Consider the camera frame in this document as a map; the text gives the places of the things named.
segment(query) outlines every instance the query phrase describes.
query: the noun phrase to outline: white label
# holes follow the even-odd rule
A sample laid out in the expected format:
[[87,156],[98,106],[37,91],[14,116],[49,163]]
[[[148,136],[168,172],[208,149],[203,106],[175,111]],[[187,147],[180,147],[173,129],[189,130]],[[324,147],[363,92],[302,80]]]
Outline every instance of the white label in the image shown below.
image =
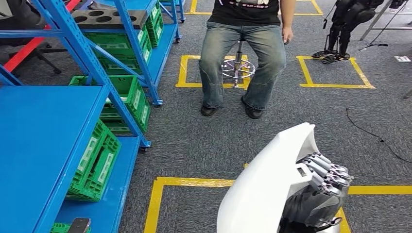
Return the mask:
[[101,117],[120,117],[118,113],[102,113],[100,114]]
[[395,56],[395,59],[399,62],[410,62],[411,60],[407,56]]
[[93,152],[94,147],[96,146],[96,143],[97,143],[97,138],[91,137],[89,140],[89,144],[87,145],[86,150],[83,153],[82,159],[80,160],[80,163],[77,166],[77,169],[80,170],[81,172],[85,170],[85,167],[89,162],[91,153]]
[[143,30],[140,30],[139,35],[137,35],[137,39],[138,39],[139,42],[141,41],[141,39],[143,37],[143,34],[144,34]]
[[152,11],[152,17],[153,17],[153,18],[156,17],[157,11],[158,11],[157,7],[154,7],[154,8],[153,8],[153,11]]
[[111,131],[129,131],[129,128],[127,128],[127,127],[119,127],[119,128],[109,127],[109,130],[111,130]]
[[104,166],[103,166],[103,170],[100,172],[100,175],[97,178],[97,181],[99,181],[100,183],[103,183],[104,180],[106,179],[106,176],[109,172],[110,165],[112,164],[112,161],[113,161],[113,157],[114,157],[114,154],[112,153],[108,154],[106,158],[106,162],[104,163]]
[[[129,67],[130,69],[136,69],[135,65],[126,65],[126,66]],[[123,69],[123,68],[118,65],[109,65],[109,69]]]
[[139,100],[140,100],[140,95],[141,95],[141,90],[137,89],[135,93],[135,101],[133,101],[133,107],[137,109],[137,106],[139,105]]
[[147,63],[147,60],[149,59],[149,55],[150,55],[150,52],[148,50],[145,50],[143,57],[144,57],[144,60],[146,61],[146,63]]
[[97,44],[100,46],[102,49],[128,49],[129,46],[125,43],[120,43],[120,44]]
[[159,38],[159,37],[160,37],[160,34],[162,33],[162,28],[159,27],[159,28],[157,29],[157,32],[156,32],[156,33],[157,33],[157,38]]
[[[120,99],[125,102],[127,100],[127,97],[120,97]],[[109,98],[106,98],[106,103],[111,103],[112,101],[110,101]]]
[[147,118],[147,110],[149,110],[149,107],[147,105],[144,106],[144,110],[143,110],[143,114],[142,114],[142,122],[146,122],[146,118]]

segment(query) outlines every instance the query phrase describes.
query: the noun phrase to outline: black t-shirt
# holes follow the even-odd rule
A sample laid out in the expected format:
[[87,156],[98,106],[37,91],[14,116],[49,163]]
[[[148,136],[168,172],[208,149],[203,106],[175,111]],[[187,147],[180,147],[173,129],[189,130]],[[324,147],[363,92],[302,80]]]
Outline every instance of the black t-shirt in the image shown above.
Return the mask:
[[234,26],[280,25],[278,0],[215,0],[210,22]]

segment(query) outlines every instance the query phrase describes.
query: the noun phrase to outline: hand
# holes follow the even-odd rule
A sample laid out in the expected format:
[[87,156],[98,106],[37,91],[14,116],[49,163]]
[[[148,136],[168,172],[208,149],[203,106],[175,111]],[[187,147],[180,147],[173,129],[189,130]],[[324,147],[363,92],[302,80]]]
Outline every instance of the hand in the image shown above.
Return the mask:
[[283,37],[283,43],[286,43],[287,41],[291,41],[293,38],[292,27],[283,27],[282,37]]

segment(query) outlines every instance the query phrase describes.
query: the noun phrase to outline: yellow tape square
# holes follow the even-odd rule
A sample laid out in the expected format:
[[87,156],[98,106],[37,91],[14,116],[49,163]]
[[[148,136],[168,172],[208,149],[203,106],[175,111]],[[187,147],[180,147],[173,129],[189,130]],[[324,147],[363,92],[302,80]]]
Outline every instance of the yellow tape square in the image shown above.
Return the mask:
[[[188,13],[186,13],[187,15],[212,15],[211,12],[197,12],[196,8],[197,8],[197,1],[198,0],[192,0],[192,4],[190,6],[190,11]],[[295,16],[322,16],[323,12],[321,10],[321,8],[319,7],[319,5],[316,3],[316,0],[296,0],[296,1],[310,1],[313,5],[313,7],[316,9],[317,13],[295,13]]]
[[300,84],[302,87],[331,87],[331,88],[364,88],[364,89],[375,89],[374,86],[366,78],[365,74],[362,72],[359,65],[356,63],[356,58],[351,57],[349,58],[350,63],[352,64],[353,68],[359,75],[360,79],[364,83],[364,85],[349,85],[349,84],[322,84],[322,83],[313,83],[312,78],[310,77],[308,67],[306,66],[305,60],[307,59],[315,59],[319,60],[320,58],[313,58],[311,56],[297,56],[296,57],[299,61],[300,67],[303,71],[303,74],[306,79],[305,84]]
[[[152,195],[146,217],[144,233],[156,233],[157,221],[162,202],[163,187],[192,186],[192,187],[230,187],[234,180],[200,179],[185,177],[157,177],[153,183]],[[412,195],[412,186],[351,186],[349,195]],[[351,233],[346,216],[341,208],[336,217],[342,217],[341,233]]]
[[[180,60],[180,70],[179,76],[177,80],[176,87],[191,87],[191,88],[202,88],[202,83],[188,83],[186,82],[186,77],[188,75],[188,62],[189,59],[196,59],[199,60],[200,56],[198,55],[183,55]],[[225,60],[227,59],[235,59],[234,56],[226,56]],[[248,61],[247,55],[242,56],[242,60]],[[242,79],[243,83],[239,83],[238,87],[247,90],[247,87],[250,83],[250,77]],[[223,88],[233,88],[233,83],[223,83]]]

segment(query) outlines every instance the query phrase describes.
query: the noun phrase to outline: red bar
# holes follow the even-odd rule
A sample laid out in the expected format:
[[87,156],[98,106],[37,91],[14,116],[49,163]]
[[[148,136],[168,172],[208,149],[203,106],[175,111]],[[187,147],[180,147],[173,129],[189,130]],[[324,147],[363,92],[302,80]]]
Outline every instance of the red bar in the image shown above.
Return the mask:
[[[81,0],[71,0],[66,8],[68,11],[72,11],[74,7],[79,4]],[[16,55],[14,55],[6,64],[4,68],[9,72],[13,71],[40,43],[44,40],[44,37],[35,37],[25,46],[23,46]]]

